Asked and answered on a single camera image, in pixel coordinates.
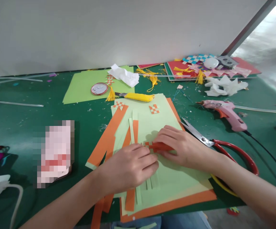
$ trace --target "forearm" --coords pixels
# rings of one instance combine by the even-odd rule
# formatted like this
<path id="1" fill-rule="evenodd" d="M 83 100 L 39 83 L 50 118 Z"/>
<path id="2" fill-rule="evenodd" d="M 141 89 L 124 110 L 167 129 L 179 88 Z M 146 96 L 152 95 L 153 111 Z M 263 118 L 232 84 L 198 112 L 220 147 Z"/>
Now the forearm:
<path id="1" fill-rule="evenodd" d="M 83 215 L 104 195 L 101 181 L 97 178 L 97 172 L 93 171 L 39 211 L 21 229 L 72 229 Z"/>
<path id="2" fill-rule="evenodd" d="M 276 228 L 276 187 L 219 154 L 212 173 L 227 185 L 264 221 Z"/>

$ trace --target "person's lap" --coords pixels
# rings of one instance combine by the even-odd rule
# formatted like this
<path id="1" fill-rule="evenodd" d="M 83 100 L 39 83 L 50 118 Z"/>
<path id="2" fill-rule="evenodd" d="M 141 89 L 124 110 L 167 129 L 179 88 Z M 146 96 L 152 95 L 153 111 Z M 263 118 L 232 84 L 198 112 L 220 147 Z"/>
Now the person's lap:
<path id="1" fill-rule="evenodd" d="M 134 220 L 128 223 L 113 222 L 111 223 L 111 229 L 114 229 L 115 226 L 122 228 L 133 227 L 138 229 L 153 223 L 156 223 L 157 225 L 152 229 L 211 229 L 203 212 L 154 216 Z"/>

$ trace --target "hand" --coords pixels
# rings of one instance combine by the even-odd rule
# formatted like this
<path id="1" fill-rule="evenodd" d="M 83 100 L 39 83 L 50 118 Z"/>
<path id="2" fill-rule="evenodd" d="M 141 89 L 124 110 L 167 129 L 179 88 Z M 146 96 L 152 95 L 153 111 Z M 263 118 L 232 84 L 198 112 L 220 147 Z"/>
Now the hand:
<path id="1" fill-rule="evenodd" d="M 158 156 L 141 144 L 120 149 L 95 172 L 101 179 L 105 195 L 135 188 L 150 178 L 158 169 Z"/>
<path id="2" fill-rule="evenodd" d="M 168 160 L 181 166 L 206 172 L 210 172 L 211 158 L 218 154 L 188 132 L 167 125 L 159 131 L 154 142 L 163 142 L 176 150 L 176 154 L 157 151 Z"/>

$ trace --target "pink glue gun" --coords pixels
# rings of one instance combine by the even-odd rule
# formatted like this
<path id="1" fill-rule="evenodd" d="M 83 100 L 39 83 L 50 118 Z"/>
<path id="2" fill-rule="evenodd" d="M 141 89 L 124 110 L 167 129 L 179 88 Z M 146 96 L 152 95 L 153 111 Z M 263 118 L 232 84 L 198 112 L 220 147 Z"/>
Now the pink glue gun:
<path id="1" fill-rule="evenodd" d="M 233 131 L 238 132 L 247 130 L 247 125 L 233 111 L 233 109 L 235 108 L 233 103 L 218 100 L 204 100 L 196 103 L 202 105 L 205 108 L 218 111 L 220 114 L 220 118 L 226 118 L 227 121 L 231 124 Z"/>

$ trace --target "gray floor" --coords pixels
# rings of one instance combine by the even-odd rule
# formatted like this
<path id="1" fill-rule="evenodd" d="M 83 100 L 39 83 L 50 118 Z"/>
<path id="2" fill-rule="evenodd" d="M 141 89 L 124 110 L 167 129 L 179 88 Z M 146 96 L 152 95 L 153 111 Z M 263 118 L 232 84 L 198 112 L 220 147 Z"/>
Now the gray floor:
<path id="1" fill-rule="evenodd" d="M 276 7 L 235 51 L 233 56 L 241 57 L 252 63 L 263 72 L 260 77 L 276 90 Z M 269 228 L 249 207 L 244 206 L 239 209 L 240 214 L 237 217 L 227 214 L 226 209 L 206 211 L 205 214 L 208 216 L 212 229 Z M 101 226 L 101 229 L 108 228 L 108 224 Z"/>

